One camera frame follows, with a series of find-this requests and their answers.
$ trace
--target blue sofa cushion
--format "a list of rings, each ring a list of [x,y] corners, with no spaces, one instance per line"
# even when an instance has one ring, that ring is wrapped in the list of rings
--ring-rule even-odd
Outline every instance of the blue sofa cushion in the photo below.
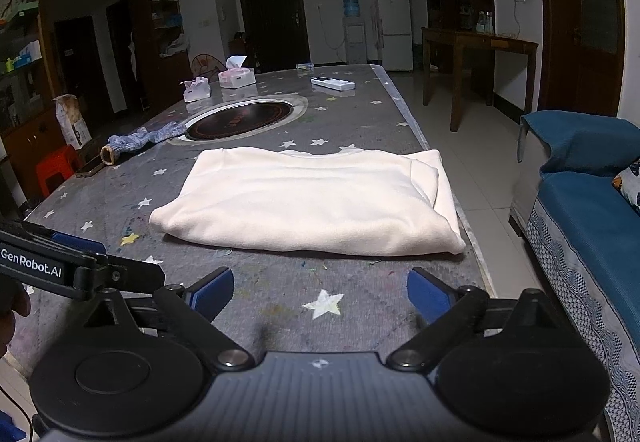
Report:
[[[536,111],[521,119],[518,158],[528,129],[549,146],[547,173],[575,171],[613,178],[640,157],[640,129],[622,118],[569,111]]]
[[[640,218],[610,177],[553,173],[540,202],[640,346]]]
[[[640,215],[640,158],[613,179],[613,186],[629,202],[631,208]]]

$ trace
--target tiled floor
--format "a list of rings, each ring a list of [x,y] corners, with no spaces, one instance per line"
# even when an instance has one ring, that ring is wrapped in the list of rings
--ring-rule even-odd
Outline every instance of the tiled floor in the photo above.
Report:
[[[540,287],[524,242],[508,223],[518,173],[518,125],[466,89],[462,124],[452,133],[450,76],[433,77],[435,89],[428,106],[422,105],[422,72],[396,73],[391,78],[429,144],[442,155],[498,297],[516,298],[525,288]]]

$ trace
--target red plastic stool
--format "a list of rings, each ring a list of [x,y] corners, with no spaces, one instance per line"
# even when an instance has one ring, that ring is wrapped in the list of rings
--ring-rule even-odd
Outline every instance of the red plastic stool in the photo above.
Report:
[[[56,149],[44,157],[36,165],[36,175],[40,190],[44,197],[51,194],[47,181],[55,175],[61,175],[64,180],[71,178],[81,166],[78,153],[72,146],[64,146]]]

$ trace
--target patterned pillow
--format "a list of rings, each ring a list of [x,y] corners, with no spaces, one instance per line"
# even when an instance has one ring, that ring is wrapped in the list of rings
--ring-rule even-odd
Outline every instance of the patterned pillow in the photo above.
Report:
[[[640,215],[640,158],[613,179],[613,186]]]

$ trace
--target cable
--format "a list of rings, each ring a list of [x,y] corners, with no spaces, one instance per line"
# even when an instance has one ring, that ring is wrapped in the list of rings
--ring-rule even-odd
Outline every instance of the cable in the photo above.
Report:
[[[324,44],[326,44],[329,48],[331,48],[335,52],[335,55],[338,57],[338,60],[340,60],[340,62],[347,62],[346,60],[342,60],[342,58],[338,54],[338,50],[340,50],[340,48],[344,44],[344,41],[346,41],[346,37],[342,38],[342,42],[338,44],[338,46],[336,46],[335,48],[332,47],[329,44],[329,41],[326,40],[326,32],[324,31],[324,24],[322,24],[322,11],[320,9],[320,5],[318,5],[318,15],[320,16],[320,28],[322,28],[322,36],[324,37]]]
[[[522,31],[522,27],[520,26],[520,21],[518,21],[518,13],[516,9],[518,8],[518,0],[513,0],[513,18],[516,20],[516,25],[518,25],[518,35],[516,39],[520,39],[520,32]]]
[[[0,392],[2,392],[4,394],[4,396],[6,398],[8,398],[11,403],[20,410],[20,412],[24,415],[25,419],[27,419],[27,422],[29,423],[29,442],[33,442],[33,424],[31,423],[31,419],[29,418],[29,415],[27,415],[27,412],[24,411],[24,409],[22,409],[22,406],[20,406],[20,404],[18,404],[13,397],[11,397],[11,395],[9,395],[4,388],[2,387],[2,385],[0,384]]]

